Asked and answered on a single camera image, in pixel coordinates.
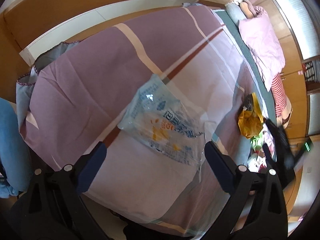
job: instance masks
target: light blue fabric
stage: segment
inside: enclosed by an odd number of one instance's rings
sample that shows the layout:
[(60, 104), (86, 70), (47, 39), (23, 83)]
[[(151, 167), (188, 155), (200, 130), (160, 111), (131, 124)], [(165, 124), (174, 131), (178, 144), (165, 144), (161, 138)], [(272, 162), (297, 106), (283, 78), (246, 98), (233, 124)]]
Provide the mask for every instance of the light blue fabric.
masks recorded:
[(231, 18), (231, 20), (234, 22), (235, 25), (239, 26), (239, 21), (244, 20), (247, 17), (244, 15), (242, 10), (239, 6), (237, 6), (235, 3), (228, 3), (226, 5), (226, 11)]
[(18, 130), (11, 104), (0, 98), (0, 161), (7, 181), (0, 182), (0, 197), (17, 195), (28, 189), (33, 171), (28, 146)]
[(40, 71), (50, 63), (54, 62), (60, 55), (75, 47), (79, 43), (80, 41), (73, 43), (59, 43), (57, 46), (41, 54), (34, 62), (31, 72), (28, 75), (18, 79), (16, 84), (16, 101), (19, 129), (23, 125), (26, 118), (26, 113), (29, 110), (33, 88), (36, 84)]

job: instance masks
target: plastic bag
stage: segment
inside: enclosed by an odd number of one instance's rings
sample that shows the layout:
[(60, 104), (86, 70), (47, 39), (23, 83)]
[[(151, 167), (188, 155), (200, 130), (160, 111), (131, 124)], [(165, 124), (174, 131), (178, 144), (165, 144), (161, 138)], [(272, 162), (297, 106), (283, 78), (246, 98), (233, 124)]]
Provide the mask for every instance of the plastic bag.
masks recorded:
[(240, 132), (247, 139), (258, 136), (263, 127), (263, 116), (255, 93), (247, 95), (244, 107), (239, 115)]
[(204, 129), (200, 116), (155, 74), (138, 89), (118, 127), (177, 162), (201, 166)]

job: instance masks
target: blue cloth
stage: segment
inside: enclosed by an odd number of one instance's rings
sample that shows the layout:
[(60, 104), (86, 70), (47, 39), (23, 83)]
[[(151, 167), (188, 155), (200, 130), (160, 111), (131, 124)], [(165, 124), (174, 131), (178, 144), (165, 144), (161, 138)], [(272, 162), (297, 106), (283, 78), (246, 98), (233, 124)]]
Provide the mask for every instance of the blue cloth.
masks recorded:
[(86, 166), (82, 169), (78, 175), (78, 182), (76, 191), (78, 195), (83, 192), (87, 192), (94, 177), (97, 175), (101, 165), (107, 157), (107, 148), (104, 143), (99, 142), (98, 145), (93, 149), (93, 155), (88, 160)]
[(18, 195), (28, 189), (33, 171), (28, 146), (19, 134), (11, 104), (0, 98), (0, 161), (7, 176), (0, 182), (0, 197)]

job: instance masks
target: wooden cabinet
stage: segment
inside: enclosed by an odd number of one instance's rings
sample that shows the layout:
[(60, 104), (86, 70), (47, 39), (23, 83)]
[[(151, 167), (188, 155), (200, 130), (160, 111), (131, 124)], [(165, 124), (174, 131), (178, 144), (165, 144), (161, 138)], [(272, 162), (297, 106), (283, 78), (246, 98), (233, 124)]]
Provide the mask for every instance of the wooden cabinet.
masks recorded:
[(285, 129), (288, 138), (305, 137), (307, 128), (307, 90), (303, 75), (284, 76), (283, 86), (292, 105), (292, 115)]
[(279, 42), (285, 59), (285, 66), (282, 69), (282, 75), (302, 70), (299, 52), (292, 35), (280, 39)]
[(290, 29), (272, 0), (266, 0), (259, 4), (268, 13), (273, 29), (278, 39), (291, 35)]

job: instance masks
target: yellow plastic bag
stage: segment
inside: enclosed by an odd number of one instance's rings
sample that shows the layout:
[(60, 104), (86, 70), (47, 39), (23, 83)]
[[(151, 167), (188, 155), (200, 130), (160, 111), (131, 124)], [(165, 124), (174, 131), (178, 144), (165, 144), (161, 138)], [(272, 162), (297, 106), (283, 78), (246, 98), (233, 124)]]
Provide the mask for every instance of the yellow plastic bag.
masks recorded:
[(258, 136), (263, 126), (263, 116), (255, 93), (248, 95), (244, 109), (239, 115), (238, 126), (241, 134), (250, 139)]

